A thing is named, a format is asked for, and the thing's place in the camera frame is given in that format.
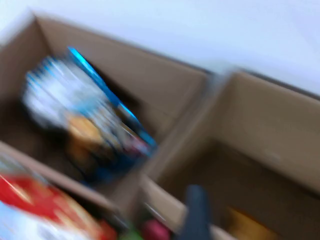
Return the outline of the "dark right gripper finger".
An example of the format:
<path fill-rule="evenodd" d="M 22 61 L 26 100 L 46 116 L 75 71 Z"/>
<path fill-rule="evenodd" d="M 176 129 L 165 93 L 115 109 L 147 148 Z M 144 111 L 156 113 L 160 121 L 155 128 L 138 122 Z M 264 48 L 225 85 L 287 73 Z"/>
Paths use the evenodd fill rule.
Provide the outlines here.
<path fill-rule="evenodd" d="M 200 185 L 190 185 L 186 192 L 187 215 L 183 225 L 184 240 L 212 240 L 210 205 Z"/>

